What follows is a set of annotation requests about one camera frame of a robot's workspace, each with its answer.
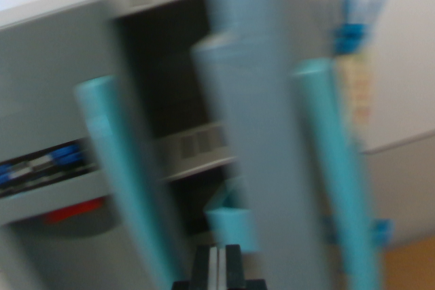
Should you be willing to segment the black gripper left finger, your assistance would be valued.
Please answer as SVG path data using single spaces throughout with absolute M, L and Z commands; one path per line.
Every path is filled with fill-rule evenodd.
M 218 248 L 197 247 L 192 267 L 190 289 L 216 290 L 218 288 Z

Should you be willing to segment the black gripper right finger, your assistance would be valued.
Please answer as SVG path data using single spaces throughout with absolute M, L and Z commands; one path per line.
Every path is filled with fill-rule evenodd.
M 218 289 L 246 289 L 241 247 L 238 244 L 226 245 L 218 255 Z

